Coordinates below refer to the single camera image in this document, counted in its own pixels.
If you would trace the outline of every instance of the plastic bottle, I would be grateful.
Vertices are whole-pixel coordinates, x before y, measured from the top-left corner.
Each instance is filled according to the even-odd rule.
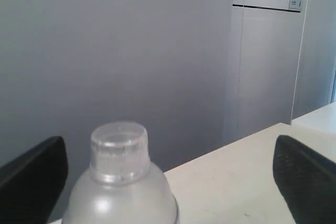
[[[146,129],[118,122],[91,136],[91,163],[76,182],[62,224],[178,224],[178,206],[148,155]]]

